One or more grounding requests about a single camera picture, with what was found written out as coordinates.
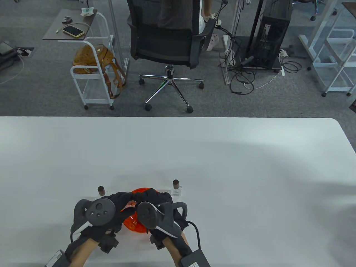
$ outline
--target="computer tower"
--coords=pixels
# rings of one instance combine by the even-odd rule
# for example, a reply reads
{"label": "computer tower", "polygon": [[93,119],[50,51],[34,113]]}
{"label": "computer tower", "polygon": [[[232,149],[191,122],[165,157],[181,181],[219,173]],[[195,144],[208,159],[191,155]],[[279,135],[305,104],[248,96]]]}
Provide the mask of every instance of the computer tower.
{"label": "computer tower", "polygon": [[250,50],[252,64],[272,69],[278,57],[292,15],[293,0],[267,0],[257,37]]}

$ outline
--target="black glove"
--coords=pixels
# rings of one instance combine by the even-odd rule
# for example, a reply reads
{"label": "black glove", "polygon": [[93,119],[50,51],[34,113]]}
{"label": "black glove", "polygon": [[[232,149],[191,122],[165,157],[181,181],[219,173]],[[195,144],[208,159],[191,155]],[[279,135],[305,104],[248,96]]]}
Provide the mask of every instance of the black glove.
{"label": "black glove", "polygon": [[[134,199],[136,200],[137,204],[146,201],[146,202],[150,202],[156,207],[157,205],[165,202],[173,203],[172,197],[169,193],[159,193],[156,192],[156,190],[154,189],[149,189],[143,193],[136,193]],[[188,226],[187,221],[182,217],[182,215],[179,213],[177,209],[173,210],[173,219],[176,223],[178,223],[182,231]],[[167,237],[167,234],[157,229],[150,230],[150,232],[155,238],[155,240],[158,242],[162,242]]]}
{"label": "black glove", "polygon": [[119,232],[121,230],[121,224],[124,222],[124,220],[135,213],[135,208],[126,208],[121,212],[126,204],[133,200],[133,193],[118,192],[114,195],[110,195],[104,198],[110,199],[115,204],[116,211],[113,219],[103,226],[91,226],[85,228],[82,231],[81,237],[89,237],[100,243],[107,231],[111,230],[115,233]]}

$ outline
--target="white cable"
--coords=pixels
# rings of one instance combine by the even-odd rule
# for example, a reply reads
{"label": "white cable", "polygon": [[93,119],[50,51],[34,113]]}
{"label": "white cable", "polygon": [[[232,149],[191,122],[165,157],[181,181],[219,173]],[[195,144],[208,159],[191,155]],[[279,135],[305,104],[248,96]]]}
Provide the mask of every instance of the white cable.
{"label": "white cable", "polygon": [[6,81],[4,81],[4,82],[2,82],[2,83],[0,83],[0,84],[4,84],[4,83],[7,83],[8,81],[11,81],[12,79],[15,79],[17,76],[19,76],[20,74],[21,74],[21,72],[24,70],[24,68],[25,68],[25,63],[24,63],[24,61],[22,60],[22,58],[20,57],[20,56],[18,56],[20,59],[21,59],[21,62],[22,62],[22,69],[20,70],[20,72],[18,73],[18,74],[16,74],[14,77],[12,77],[12,78],[10,78],[10,79],[8,79],[8,80],[6,80]]}
{"label": "white cable", "polygon": [[60,31],[60,30],[63,30],[63,28],[65,28],[65,27],[67,27],[67,26],[69,26],[69,25],[74,25],[74,24],[82,24],[82,25],[88,26],[88,28],[89,28],[89,30],[90,30],[90,32],[91,32],[91,36],[94,37],[93,30],[91,29],[91,27],[90,27],[88,24],[86,24],[86,23],[84,23],[84,22],[75,22],[75,23],[66,24],[66,25],[64,25],[62,28],[59,28],[58,30],[56,30],[56,33],[59,33],[59,31]]}
{"label": "white cable", "polygon": [[260,88],[264,87],[265,85],[269,84],[271,81],[273,81],[273,79],[274,79],[275,77],[277,77],[278,74],[279,74],[279,72],[278,72],[277,75],[274,76],[269,82],[265,83],[264,85],[262,85],[262,86],[260,86],[260,87],[257,87],[257,88],[248,88],[248,87],[245,85],[245,83],[244,83],[244,87],[247,88],[247,89],[250,89],[250,90],[260,89]]}

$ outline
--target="chrome chair base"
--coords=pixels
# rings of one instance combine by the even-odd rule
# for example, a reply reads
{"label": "chrome chair base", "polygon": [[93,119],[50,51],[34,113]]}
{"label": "chrome chair base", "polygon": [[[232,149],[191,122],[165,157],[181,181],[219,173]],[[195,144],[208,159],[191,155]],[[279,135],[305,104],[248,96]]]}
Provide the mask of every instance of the chrome chair base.
{"label": "chrome chair base", "polygon": [[167,70],[167,76],[161,76],[161,75],[144,75],[144,74],[140,74],[140,84],[144,84],[144,80],[143,78],[147,78],[147,79],[154,79],[154,80],[163,80],[164,82],[157,88],[157,90],[145,101],[145,109],[147,111],[150,111],[152,106],[150,104],[148,104],[148,102],[154,98],[155,95],[157,95],[166,85],[172,85],[176,92],[178,93],[178,95],[181,97],[181,99],[184,101],[184,103],[187,106],[187,112],[188,113],[192,113],[193,112],[193,107],[191,105],[189,105],[189,103],[186,101],[186,99],[184,98],[183,94],[181,93],[181,91],[179,90],[176,81],[187,81],[187,82],[200,82],[199,84],[199,88],[203,89],[204,88],[204,80],[201,79],[188,79],[188,78],[174,78],[173,77],[173,72],[174,72],[174,68],[173,66],[167,66],[166,67]]}

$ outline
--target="brown cylindrical object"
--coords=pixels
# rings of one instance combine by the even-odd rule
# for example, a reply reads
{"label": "brown cylindrical object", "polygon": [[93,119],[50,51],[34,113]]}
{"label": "brown cylindrical object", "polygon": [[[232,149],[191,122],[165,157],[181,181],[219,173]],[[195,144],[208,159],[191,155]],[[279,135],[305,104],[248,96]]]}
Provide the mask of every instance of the brown cylindrical object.
{"label": "brown cylindrical object", "polygon": [[98,187],[98,192],[100,196],[104,196],[105,195],[105,189],[103,186],[99,186]]}
{"label": "brown cylindrical object", "polygon": [[173,188],[174,188],[174,189],[179,189],[179,181],[178,181],[177,179],[175,179],[175,180],[173,181]]}

